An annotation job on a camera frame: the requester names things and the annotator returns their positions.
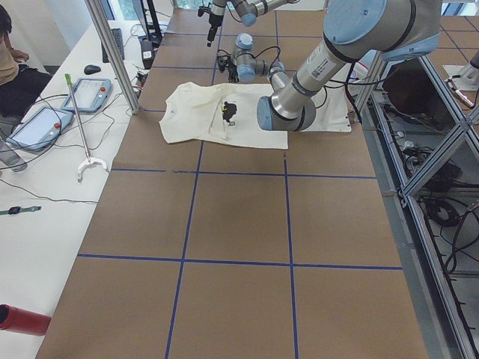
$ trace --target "red cylinder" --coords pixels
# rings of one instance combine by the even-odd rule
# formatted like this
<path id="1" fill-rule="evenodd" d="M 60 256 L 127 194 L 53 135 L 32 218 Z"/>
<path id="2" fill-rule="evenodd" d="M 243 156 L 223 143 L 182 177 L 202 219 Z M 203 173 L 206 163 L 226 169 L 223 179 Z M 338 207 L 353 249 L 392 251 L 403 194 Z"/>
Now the red cylinder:
<path id="1" fill-rule="evenodd" d="M 33 313 L 10 305 L 0 305 L 0 330 L 30 335 L 45 335 L 49 316 Z"/>

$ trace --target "person's hair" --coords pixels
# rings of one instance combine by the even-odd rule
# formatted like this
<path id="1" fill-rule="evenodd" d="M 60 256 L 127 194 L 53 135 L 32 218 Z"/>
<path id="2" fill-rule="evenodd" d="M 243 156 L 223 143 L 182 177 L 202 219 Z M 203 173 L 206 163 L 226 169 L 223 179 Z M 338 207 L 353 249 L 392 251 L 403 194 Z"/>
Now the person's hair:
<path id="1" fill-rule="evenodd" d="M 12 32 L 12 19 L 3 6 L 0 5 L 0 37 Z"/>

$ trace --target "person's hand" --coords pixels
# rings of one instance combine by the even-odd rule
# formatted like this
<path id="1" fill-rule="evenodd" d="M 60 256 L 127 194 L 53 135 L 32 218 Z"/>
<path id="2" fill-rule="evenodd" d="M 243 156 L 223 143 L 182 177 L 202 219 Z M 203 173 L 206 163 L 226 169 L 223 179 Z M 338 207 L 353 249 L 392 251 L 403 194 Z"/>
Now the person's hand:
<path id="1" fill-rule="evenodd" d="M 20 50 L 11 49 L 10 53 L 12 54 L 12 57 L 16 62 L 27 61 L 30 58 L 30 56 L 26 52 Z"/>

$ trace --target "black mouse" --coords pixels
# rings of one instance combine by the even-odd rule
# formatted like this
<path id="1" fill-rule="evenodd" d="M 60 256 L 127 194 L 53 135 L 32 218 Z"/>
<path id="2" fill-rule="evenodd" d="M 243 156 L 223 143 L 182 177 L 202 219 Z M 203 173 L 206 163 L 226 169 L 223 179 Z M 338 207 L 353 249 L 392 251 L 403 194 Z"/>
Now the black mouse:
<path id="1" fill-rule="evenodd" d="M 83 72 L 85 75 L 91 75 L 92 73 L 99 73 L 102 69 L 97 65 L 87 65 Z"/>

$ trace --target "white desk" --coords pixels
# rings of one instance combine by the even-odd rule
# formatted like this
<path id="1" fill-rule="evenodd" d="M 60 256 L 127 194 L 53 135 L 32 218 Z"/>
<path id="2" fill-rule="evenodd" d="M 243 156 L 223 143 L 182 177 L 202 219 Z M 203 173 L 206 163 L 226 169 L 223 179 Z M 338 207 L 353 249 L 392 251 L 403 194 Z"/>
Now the white desk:
<path id="1" fill-rule="evenodd" d="M 112 22 L 111 27 L 122 28 L 125 43 L 134 24 L 135 22 Z M 101 58 L 100 39 L 95 28 L 91 26 L 55 74 L 42 97 L 67 93 L 64 74 L 70 73 L 73 81 L 80 77 L 111 79 L 113 88 L 107 104 L 110 103 L 121 89 L 111 65 L 103 64 Z M 133 79 L 138 71 L 135 66 L 142 67 L 140 46 L 135 37 L 128 40 L 125 59 L 127 72 Z M 83 69 L 87 64 L 99 65 L 102 71 L 86 76 Z M 63 101 L 64 98 L 52 99 L 49 103 L 53 107 L 59 107 Z M 33 107 L 25 118 L 43 105 L 45 103 Z M 106 110 L 106 113 L 115 119 L 115 124 L 100 147 L 92 150 L 92 156 L 105 159 L 109 168 L 129 122 L 127 109 L 126 100 L 121 95 Z M 98 145 L 111 121 L 101 114 L 85 124 L 89 147 Z M 65 133 L 57 140 L 57 144 L 61 146 L 81 143 L 78 128 Z M 19 154 L 26 161 L 35 157 L 23 151 L 19 151 Z M 25 171 L 16 174 L 11 170 L 3 170 L 0 178 L 40 196 L 97 201 L 109 174 L 101 166 L 92 167 L 85 170 L 83 182 L 78 183 L 77 170 L 84 159 L 85 153 L 81 147 L 53 147 L 39 159 L 28 163 Z M 0 207 L 8 209 L 12 206 L 42 206 L 42 209 L 37 212 L 0 216 L 0 304 L 51 316 L 95 205 L 40 200 L 0 182 Z M 42 340 L 43 337 L 0 331 L 0 359 L 32 359 Z"/>

